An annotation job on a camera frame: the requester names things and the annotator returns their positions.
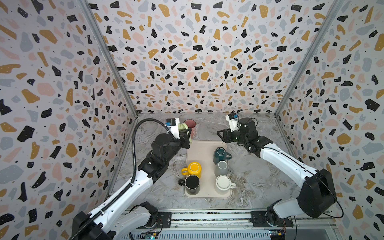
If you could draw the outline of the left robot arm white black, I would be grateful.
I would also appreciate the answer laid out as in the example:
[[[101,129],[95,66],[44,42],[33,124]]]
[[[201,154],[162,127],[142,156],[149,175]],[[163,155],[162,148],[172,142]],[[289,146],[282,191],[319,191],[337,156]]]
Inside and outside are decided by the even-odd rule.
[[[170,160],[180,149],[190,148],[191,129],[180,132],[178,139],[160,134],[152,150],[141,162],[136,176],[90,213],[80,212],[73,220],[73,240],[118,240],[139,227],[152,228],[158,210],[145,202],[125,214],[126,209],[149,189],[168,169]]]

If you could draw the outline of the light green mug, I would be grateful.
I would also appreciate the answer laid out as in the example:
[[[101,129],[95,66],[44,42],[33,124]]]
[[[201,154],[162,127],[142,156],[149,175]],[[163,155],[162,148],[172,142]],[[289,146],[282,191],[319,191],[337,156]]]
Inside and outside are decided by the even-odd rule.
[[[178,124],[178,130],[181,135],[181,133],[186,133],[186,129],[188,129],[188,126],[185,123]]]

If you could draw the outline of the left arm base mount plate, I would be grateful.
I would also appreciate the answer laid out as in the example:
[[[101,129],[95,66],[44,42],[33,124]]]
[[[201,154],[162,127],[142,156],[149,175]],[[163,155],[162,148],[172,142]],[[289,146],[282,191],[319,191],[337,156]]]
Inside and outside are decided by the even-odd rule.
[[[169,229],[171,227],[171,212],[156,212],[150,215],[149,221],[143,226],[144,229]]]

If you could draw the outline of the pink patterned mug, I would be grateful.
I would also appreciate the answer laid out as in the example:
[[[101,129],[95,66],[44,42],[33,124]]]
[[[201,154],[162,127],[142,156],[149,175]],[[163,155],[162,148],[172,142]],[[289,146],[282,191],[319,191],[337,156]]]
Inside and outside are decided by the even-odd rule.
[[[196,136],[197,129],[196,129],[196,121],[192,119],[185,120],[184,123],[192,130],[191,138],[193,139]]]

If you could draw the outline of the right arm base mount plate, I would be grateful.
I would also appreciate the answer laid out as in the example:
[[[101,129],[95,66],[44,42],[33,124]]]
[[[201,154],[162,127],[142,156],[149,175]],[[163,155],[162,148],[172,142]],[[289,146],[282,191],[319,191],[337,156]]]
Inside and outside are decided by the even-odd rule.
[[[291,217],[280,219],[272,211],[252,211],[250,222],[255,228],[282,228],[293,227],[294,222]]]

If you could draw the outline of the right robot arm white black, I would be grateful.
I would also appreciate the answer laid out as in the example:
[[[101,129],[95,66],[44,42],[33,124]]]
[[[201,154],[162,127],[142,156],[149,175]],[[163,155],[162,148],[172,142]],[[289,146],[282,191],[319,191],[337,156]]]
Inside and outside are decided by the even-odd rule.
[[[272,140],[261,136],[256,130],[255,118],[239,118],[238,114],[226,116],[229,128],[217,132],[225,143],[237,143],[249,153],[273,164],[300,188],[300,194],[289,200],[277,200],[267,207],[262,223],[271,227],[280,226],[288,217],[306,214],[318,218],[337,203],[332,175],[326,169],[317,170],[281,150]]]

